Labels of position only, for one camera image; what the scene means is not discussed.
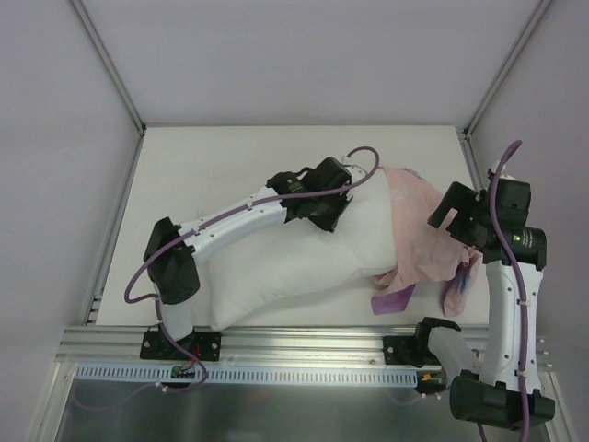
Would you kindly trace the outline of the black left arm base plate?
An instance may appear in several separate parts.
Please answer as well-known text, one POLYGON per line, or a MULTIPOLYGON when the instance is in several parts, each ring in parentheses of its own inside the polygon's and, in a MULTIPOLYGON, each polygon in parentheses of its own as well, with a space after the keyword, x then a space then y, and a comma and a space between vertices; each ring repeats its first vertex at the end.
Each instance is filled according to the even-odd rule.
MULTIPOLYGON (((177 341, 177 345, 203 362, 217 362, 222 348, 222 334, 215 331, 193 331, 177 341)), ((139 358, 153 361, 189 360, 158 328, 148 329, 144 333, 139 358)))

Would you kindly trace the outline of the white pillow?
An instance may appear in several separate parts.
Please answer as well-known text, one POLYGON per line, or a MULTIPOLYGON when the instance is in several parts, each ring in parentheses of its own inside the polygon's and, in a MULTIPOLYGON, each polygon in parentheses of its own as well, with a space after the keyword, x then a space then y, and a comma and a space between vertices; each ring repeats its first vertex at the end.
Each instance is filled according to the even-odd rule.
POLYGON ((296 219, 216 252, 211 328, 375 325, 371 299, 387 291, 378 280, 397 265, 385 172, 351 194, 332 233, 296 219))

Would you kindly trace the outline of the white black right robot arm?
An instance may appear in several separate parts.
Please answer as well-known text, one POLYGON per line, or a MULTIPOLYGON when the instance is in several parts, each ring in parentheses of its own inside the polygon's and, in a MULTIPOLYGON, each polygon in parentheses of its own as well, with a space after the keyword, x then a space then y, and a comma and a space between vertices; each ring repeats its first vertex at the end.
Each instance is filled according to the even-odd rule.
POLYGON ((488 341, 481 359, 451 321, 424 318, 416 327, 414 356, 441 364, 450 386, 452 415, 504 429, 551 420, 555 402, 543 396, 537 371, 536 310, 547 265, 547 237, 526 224, 531 188, 493 178, 475 192, 453 182, 428 223, 440 227, 449 212, 450 237, 481 252, 489 287, 488 341))

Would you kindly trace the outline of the purple Elsa print pillowcase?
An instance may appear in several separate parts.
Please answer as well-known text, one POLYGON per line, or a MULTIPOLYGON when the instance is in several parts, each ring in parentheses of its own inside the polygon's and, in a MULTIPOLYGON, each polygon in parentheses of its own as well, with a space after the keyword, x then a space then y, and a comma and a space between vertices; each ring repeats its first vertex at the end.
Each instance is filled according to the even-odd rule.
POLYGON ((452 238, 445 230, 454 219, 449 213, 441 227, 428 224, 443 194, 411 169, 384 167, 390 199, 396 264, 375 278, 380 291, 371 299, 377 316, 404 311, 416 285, 442 283, 441 309, 456 317, 479 273, 482 254, 452 238))

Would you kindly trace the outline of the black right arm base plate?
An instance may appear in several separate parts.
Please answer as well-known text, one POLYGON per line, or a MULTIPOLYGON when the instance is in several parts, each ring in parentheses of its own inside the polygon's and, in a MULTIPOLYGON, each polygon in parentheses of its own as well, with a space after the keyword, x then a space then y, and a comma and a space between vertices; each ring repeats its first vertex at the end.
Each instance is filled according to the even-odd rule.
POLYGON ((383 356, 388 366, 440 366, 438 358, 429 350, 423 338, 415 335, 388 335, 382 338, 383 356))

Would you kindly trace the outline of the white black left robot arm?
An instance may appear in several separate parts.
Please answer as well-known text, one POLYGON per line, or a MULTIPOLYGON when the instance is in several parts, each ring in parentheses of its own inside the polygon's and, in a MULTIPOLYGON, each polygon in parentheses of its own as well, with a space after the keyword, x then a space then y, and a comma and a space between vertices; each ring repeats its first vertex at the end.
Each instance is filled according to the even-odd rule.
POLYGON ((213 254, 267 227, 306 219, 332 233, 349 205, 350 158, 327 157, 314 168, 285 171, 248 198, 217 215, 185 226, 165 217, 156 222, 144 252, 154 284, 160 348, 173 359, 192 348, 188 301, 201 288, 198 266, 213 254))

